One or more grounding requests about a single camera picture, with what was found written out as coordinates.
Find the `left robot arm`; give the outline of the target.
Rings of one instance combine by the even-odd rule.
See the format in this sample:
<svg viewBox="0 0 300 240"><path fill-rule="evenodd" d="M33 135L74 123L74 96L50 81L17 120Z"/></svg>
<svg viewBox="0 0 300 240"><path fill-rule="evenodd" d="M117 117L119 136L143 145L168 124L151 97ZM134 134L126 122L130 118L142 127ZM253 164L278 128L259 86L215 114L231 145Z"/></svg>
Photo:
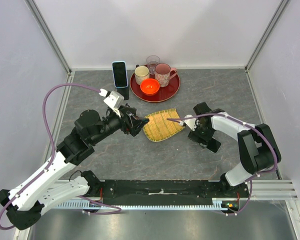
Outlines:
<svg viewBox="0 0 300 240"><path fill-rule="evenodd" d="M135 137L149 121L138 117L137 110L128 105L121 105L118 112L108 108L106 117L100 117L96 110L82 112L50 159L16 188L0 190L1 213L6 214L13 227L25 230L65 201L96 196L101 182L90 170L58 187L51 186L94 153L94 146L100 141L118 130Z"/></svg>

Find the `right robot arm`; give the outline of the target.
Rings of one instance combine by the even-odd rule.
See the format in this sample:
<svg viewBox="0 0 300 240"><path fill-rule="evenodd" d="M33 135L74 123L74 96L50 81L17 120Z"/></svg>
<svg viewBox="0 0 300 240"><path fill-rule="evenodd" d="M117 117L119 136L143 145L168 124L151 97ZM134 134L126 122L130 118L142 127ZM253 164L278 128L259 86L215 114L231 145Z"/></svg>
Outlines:
<svg viewBox="0 0 300 240"><path fill-rule="evenodd" d="M238 144L239 163L220 177L219 191L232 196L237 186L252 180L261 172L275 171L282 157L267 124L245 123L220 108L212 110L205 102L193 108L195 115L186 115L181 125L190 128L188 138L216 153L221 143L214 138L216 131L231 137Z"/></svg>

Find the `black folding phone stand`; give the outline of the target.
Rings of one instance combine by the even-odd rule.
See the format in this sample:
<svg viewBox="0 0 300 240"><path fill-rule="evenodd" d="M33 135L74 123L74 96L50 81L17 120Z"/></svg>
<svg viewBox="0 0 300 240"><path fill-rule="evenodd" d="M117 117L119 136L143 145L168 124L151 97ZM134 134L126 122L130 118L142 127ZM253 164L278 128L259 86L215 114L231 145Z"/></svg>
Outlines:
<svg viewBox="0 0 300 240"><path fill-rule="evenodd" d="M116 91L123 96L124 100L127 101L129 100L130 98L130 90L129 90L129 87L119 87L119 88L116 88Z"/></svg>

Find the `black smartphone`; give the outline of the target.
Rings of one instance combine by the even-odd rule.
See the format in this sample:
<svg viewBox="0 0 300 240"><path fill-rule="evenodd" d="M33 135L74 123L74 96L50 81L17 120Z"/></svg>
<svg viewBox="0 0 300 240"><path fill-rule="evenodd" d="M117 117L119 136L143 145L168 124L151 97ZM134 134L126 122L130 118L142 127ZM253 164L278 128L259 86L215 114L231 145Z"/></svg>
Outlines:
<svg viewBox="0 0 300 240"><path fill-rule="evenodd" d="M217 153L220 147L221 147L221 143L214 138L212 138L206 146L206 148L213 153Z"/></svg>

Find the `blue-cased smartphone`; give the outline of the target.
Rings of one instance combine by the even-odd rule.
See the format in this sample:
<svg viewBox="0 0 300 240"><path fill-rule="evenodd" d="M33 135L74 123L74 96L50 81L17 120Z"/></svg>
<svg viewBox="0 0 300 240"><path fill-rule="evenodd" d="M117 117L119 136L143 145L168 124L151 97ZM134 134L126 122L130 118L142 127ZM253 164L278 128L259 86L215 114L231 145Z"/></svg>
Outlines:
<svg viewBox="0 0 300 240"><path fill-rule="evenodd" d="M124 61L112 62L112 74L114 80L114 86L116 88L127 88L128 77L126 63Z"/></svg>

